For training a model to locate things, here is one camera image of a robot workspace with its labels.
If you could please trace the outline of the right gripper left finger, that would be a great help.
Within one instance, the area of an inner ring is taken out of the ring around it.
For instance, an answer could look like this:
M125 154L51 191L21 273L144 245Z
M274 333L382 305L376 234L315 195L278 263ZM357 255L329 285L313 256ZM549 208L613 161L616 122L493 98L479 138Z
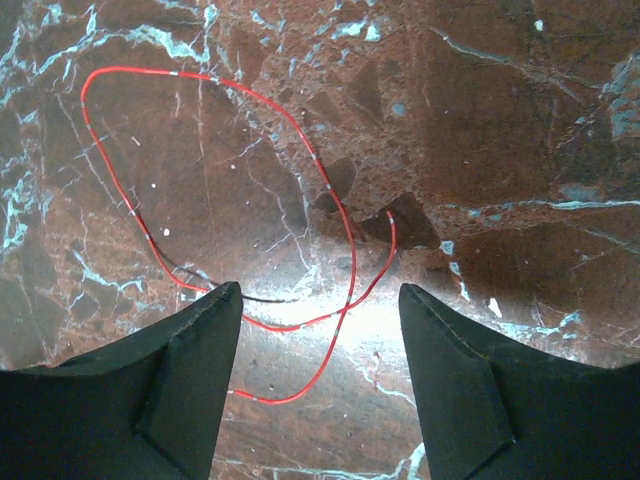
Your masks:
M5 479L205 479L241 329L240 286L55 366L1 375Z

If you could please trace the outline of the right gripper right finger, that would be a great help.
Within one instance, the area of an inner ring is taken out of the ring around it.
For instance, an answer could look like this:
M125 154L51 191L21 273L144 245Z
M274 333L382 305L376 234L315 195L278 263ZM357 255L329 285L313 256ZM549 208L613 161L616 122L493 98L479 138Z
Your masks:
M435 479L635 479L639 367L515 341L403 284L399 313Z

